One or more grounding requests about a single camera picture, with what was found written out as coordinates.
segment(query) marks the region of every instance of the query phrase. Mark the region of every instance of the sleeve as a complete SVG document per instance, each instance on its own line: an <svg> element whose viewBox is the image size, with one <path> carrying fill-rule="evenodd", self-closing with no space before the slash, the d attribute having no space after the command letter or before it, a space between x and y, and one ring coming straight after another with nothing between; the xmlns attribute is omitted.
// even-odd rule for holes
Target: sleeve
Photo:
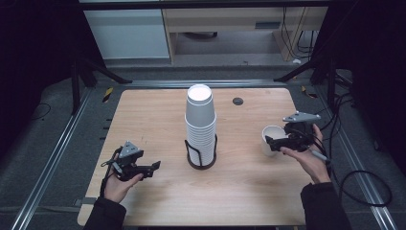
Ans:
<svg viewBox="0 0 406 230"><path fill-rule="evenodd" d="M83 230L121 230L126 209L123 205L106 198L99 197L94 203L92 213Z"/></svg>
<svg viewBox="0 0 406 230"><path fill-rule="evenodd" d="M307 230L347 230L350 221L332 183L308 184L302 193Z"/></svg>

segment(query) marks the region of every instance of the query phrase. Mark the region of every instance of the wire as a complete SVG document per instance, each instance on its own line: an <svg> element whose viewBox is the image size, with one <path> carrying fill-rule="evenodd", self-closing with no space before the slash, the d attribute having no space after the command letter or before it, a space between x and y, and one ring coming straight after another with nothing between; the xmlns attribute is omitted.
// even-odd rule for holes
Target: wire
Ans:
<svg viewBox="0 0 406 230"><path fill-rule="evenodd" d="M333 132L334 132L334 129L336 129L335 127L337 126L337 122L340 121L339 124L340 124L340 126L341 126L341 120L340 120L340 116L339 116L340 107L341 107L343 104L345 104L345 103L351 101L351 100L347 100L347 101L344 101L344 102L343 102L343 99L344 99L345 97L347 97L349 94L350 94L350 93L346 93L346 94L342 95L341 97L339 97L339 99L337 99L337 100L334 102L334 107L332 108L333 117L332 117L332 119L328 122L328 124L325 126L325 127L329 126L329 125L331 124L331 122L332 122L332 128L331 128L331 130L330 130L329 139L328 139L328 143L329 143L329 145L328 145L328 147L329 147L329 149L328 149L328 152L329 152L328 158L331 160L331 162L333 162L333 161L332 161L332 137L333 137ZM359 202L359 203L364 204L364 205L373 206L373 207L384 207L384 206L389 205L389 204L392 202L393 195L392 195L391 188L389 187L389 185L388 185L381 177L379 177L379 176L378 176L377 174L375 174L375 173L372 173L372 172L369 172L369 171L363 171L363 170L362 170L362 171L361 171L361 170L352 171L352 172L347 173L347 174L344 176L343 180L340 181L340 180L338 179L338 176L337 176L337 174L336 174L336 171L334 170L334 165L333 165L333 164L331 164L331 173L332 173L332 176L333 176L335 182L337 183L337 185L338 185L338 187L339 187L339 200L340 200L341 202L342 202L342 194L343 194L343 193L344 193L345 195L347 195L349 198L351 198L352 200L355 200L356 202ZM357 198L355 195L353 195L353 194L351 194L350 192L348 192L347 190L345 190L345 189L344 189L344 185L345 185L346 181L347 181L353 174L356 174L356 173L366 173L366 174L372 175L372 176L375 177L377 180L379 180L379 181L384 185L384 187L386 188L386 190L388 191L389 197L387 198L387 200L384 201L384 202L382 202L382 203L370 203L370 202L367 202L367 201L362 200L362 199L360 199L360 198Z"/></svg>
<svg viewBox="0 0 406 230"><path fill-rule="evenodd" d="M295 54L292 42L290 41L289 33L287 32L287 27L286 27L285 20L286 20L286 7L283 7L281 37L282 37L282 41L283 41L284 45L287 47L287 50L289 51L289 55L294 57L294 58L309 58L309 57L311 57L311 56L299 56L299 55ZM284 31L286 33L286 36L287 36L287 39L288 39L289 43L287 43L285 41L285 39L283 38L283 28L284 28Z"/></svg>

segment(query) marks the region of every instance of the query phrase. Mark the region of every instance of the gray floor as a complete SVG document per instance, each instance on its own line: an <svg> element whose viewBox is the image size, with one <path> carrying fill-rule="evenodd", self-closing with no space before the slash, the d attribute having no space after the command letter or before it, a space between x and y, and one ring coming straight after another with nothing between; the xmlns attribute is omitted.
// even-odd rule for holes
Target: gray floor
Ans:
<svg viewBox="0 0 406 230"><path fill-rule="evenodd" d="M223 39L229 39L241 45L225 42ZM27 229L81 229L77 224L78 209L74 208L70 212L52 210L60 207L72 208L75 199L85 195L108 131L109 119L113 118L121 92L126 89L165 87L165 85L185 87L195 81L206 82L211 87L224 87L221 81L233 83L249 81L250 84L245 86L260 84L260 87L289 89L298 110L307 113L318 112L323 118L317 123L320 127L328 122L329 114L324 101L326 86L323 84L313 86L309 83L311 70L302 73L287 84L272 82L272 79L287 74L297 66L291 61L282 61L272 35L218 34L212 42L209 42L209 39L195 39L185 35L178 41L179 50L171 66L143 65L133 68L111 68L111 71L134 80L134 83L128 86L118 85L96 73L98 85L95 88L81 88L81 95L88 96L86 107L78 117L78 124L73 127L72 136L69 136L69 142L61 151L60 158L56 160L53 168L55 171L51 172L52 177L45 183L46 189L43 194L39 194L40 200L37 203L39 208L29 218ZM160 82L172 82L172 84L160 84ZM113 93L108 102L103 103L105 90L111 86L114 87ZM318 98L309 97L302 91L302 86L305 86L307 93L317 94ZM33 115L35 119L15 141L9 152L10 158L1 163L0 229L11 229L15 218L18 217L18 211L26 204L38 178L42 178L41 173L47 167L48 160L53 159L56 147L60 145L59 138L65 133L64 130L72 119L70 87L70 80L63 80L49 86L43 92L44 104L38 106ZM338 94L342 95L345 92L347 89L338 87ZM394 194L392 203L384 209L362 205L344 195L343 206L353 229L396 229L396 227L406 229L405 176L396 167L388 152L376 151L373 148L373 138L357 108L352 107L350 103L345 103L340 111L341 128L338 134L333 136L331 145L334 169L338 178L343 179L361 163L363 169L382 177ZM328 138L328 128L324 130L324 134L325 138ZM357 156L355 159L353 159L353 152ZM363 186L360 186L362 184L360 182L363 181L362 177L352 177L345 188L364 199ZM380 196L385 199L386 191L382 189L380 183L374 179L371 181ZM394 221L392 226L391 224L380 225L386 222L378 221L376 218L386 211L389 213L390 220ZM280 226L280 229L292 229L292 227Z"/></svg>

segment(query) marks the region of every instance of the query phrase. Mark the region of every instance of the white cup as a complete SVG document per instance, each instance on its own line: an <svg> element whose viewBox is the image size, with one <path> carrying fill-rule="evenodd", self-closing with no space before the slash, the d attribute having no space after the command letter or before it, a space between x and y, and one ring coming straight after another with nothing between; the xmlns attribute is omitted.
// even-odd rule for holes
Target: white cup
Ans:
<svg viewBox="0 0 406 230"><path fill-rule="evenodd" d="M188 89L185 118L193 127L207 127L215 120L212 90L205 84Z"/></svg>
<svg viewBox="0 0 406 230"><path fill-rule="evenodd" d="M269 136L273 138L274 140L277 139L282 139L282 138L287 138L286 134L284 133L283 128L279 126L267 126L262 130L262 141L261 141L261 148L263 154L267 156L274 156L277 154L279 151L272 151L271 147L269 146L268 143L266 143L266 138L265 136Z"/></svg>

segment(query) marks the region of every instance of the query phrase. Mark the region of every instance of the wooden table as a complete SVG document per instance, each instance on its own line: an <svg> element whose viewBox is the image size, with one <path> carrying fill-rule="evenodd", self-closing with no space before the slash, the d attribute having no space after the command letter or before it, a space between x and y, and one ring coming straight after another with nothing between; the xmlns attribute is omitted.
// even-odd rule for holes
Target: wooden table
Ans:
<svg viewBox="0 0 406 230"><path fill-rule="evenodd" d="M262 129L283 127L282 117L296 111L288 90L215 88L213 95L217 159L200 171L189 165L184 142L187 89L125 91L86 196L99 195L106 171L100 164L128 140L145 151L138 165L162 163L122 201L124 225L305 225L300 192L310 177L296 160L281 153L267 157L260 150ZM234 105L235 97L243 105ZM81 207L80 225L92 207Z"/></svg>

